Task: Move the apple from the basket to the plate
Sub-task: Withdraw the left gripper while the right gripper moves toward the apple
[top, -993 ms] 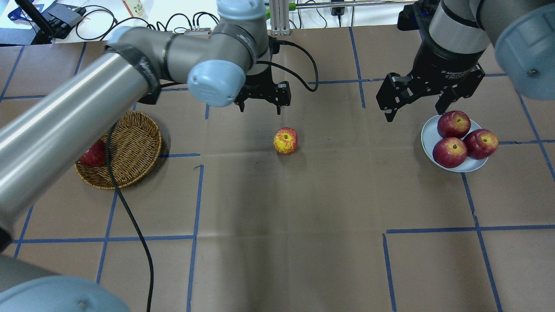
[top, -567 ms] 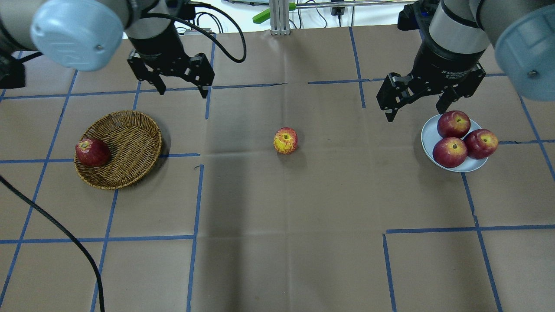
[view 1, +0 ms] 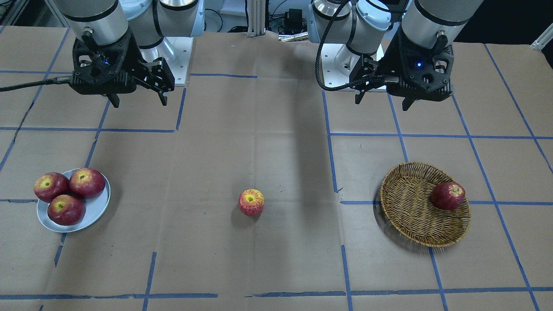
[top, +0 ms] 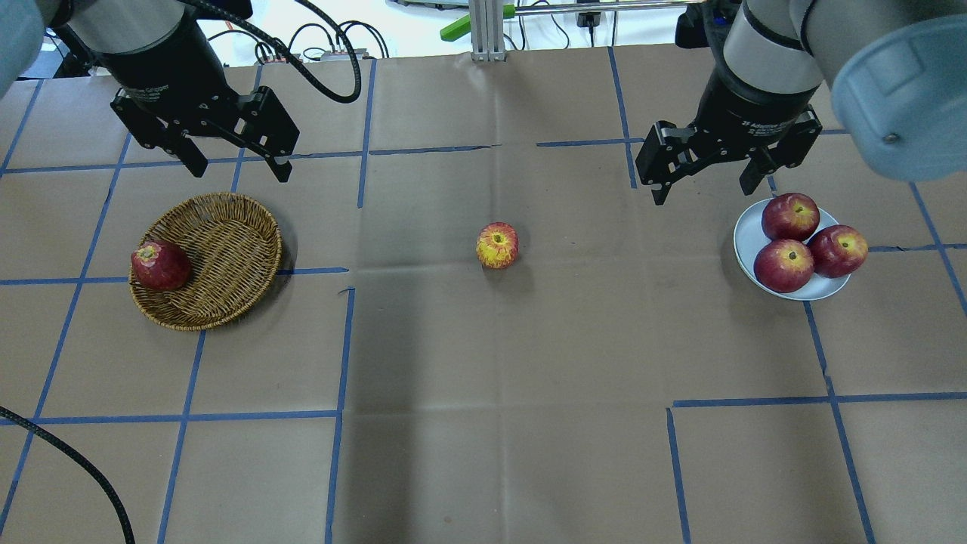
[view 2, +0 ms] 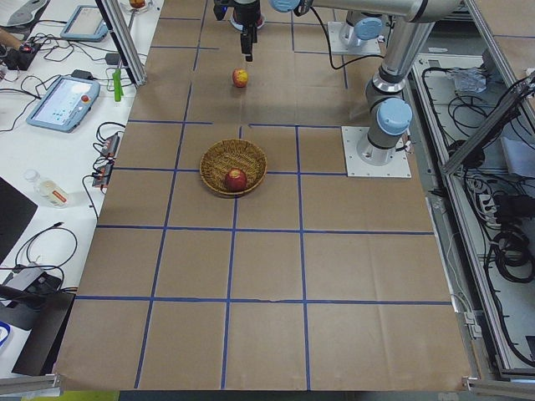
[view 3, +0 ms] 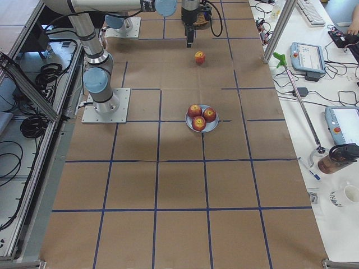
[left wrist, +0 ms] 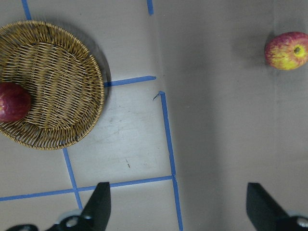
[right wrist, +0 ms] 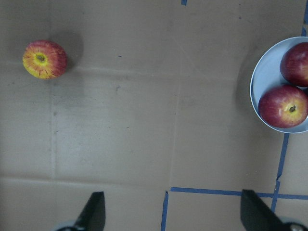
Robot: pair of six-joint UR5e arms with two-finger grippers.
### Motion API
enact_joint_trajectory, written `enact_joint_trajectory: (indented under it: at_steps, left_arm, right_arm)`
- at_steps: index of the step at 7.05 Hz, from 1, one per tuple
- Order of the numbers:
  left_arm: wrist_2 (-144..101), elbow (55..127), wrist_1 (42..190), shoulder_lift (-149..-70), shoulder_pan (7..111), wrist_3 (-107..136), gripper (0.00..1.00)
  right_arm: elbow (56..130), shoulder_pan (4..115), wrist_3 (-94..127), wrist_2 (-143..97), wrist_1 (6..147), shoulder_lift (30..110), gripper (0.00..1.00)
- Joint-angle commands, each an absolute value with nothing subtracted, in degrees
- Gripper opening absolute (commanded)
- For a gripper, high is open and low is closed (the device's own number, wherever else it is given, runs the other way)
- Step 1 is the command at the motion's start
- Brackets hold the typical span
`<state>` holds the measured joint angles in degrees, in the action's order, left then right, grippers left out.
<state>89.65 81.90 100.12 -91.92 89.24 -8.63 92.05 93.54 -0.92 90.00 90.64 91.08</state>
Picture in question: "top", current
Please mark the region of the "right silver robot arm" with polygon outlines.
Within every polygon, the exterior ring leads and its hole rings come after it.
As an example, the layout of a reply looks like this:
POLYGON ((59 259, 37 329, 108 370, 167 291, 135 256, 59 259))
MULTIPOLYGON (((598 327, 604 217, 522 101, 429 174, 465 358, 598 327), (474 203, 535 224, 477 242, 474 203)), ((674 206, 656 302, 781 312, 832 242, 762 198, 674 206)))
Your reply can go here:
POLYGON ((685 127, 658 121, 635 165, 657 206, 709 165, 745 162, 752 195, 779 168, 804 162, 831 107, 878 175, 904 182, 963 172, 966 162, 963 1, 700 1, 679 17, 680 48, 715 65, 685 127))

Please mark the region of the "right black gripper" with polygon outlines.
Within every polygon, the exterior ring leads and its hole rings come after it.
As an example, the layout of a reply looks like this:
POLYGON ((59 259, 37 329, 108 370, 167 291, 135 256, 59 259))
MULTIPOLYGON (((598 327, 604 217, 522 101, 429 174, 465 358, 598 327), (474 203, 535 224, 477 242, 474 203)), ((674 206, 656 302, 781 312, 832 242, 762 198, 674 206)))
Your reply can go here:
POLYGON ((716 65, 690 126, 658 121, 650 128, 635 157, 640 184, 663 206, 677 181, 749 155, 739 182, 751 196, 768 175, 798 168, 807 158, 823 128, 809 104, 814 92, 763 91, 716 65))

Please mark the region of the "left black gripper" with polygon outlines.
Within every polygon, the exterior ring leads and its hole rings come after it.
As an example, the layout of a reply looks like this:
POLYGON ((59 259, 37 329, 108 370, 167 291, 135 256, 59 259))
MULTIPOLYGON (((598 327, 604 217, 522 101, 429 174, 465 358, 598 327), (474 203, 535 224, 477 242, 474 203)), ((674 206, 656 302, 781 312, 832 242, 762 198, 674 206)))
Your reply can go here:
POLYGON ((208 160, 193 137, 212 137, 255 153, 277 181, 289 181, 300 131, 268 86, 239 96, 195 20, 149 46, 103 53, 101 65, 121 88, 111 110, 144 148, 160 148, 202 177, 208 160))

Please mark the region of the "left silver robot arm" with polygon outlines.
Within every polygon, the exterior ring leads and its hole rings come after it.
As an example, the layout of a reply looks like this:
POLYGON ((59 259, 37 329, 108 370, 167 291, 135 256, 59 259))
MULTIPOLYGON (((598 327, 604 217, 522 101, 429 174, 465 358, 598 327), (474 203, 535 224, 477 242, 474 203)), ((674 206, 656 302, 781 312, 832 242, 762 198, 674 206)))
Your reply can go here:
POLYGON ((142 147, 199 177, 208 160, 196 139, 220 138, 265 159, 286 183, 299 128, 273 90, 242 95, 228 85, 198 25, 241 28, 252 13, 249 1, 4 1, 2 90, 33 64, 46 29, 66 30, 118 82, 111 110, 142 147))

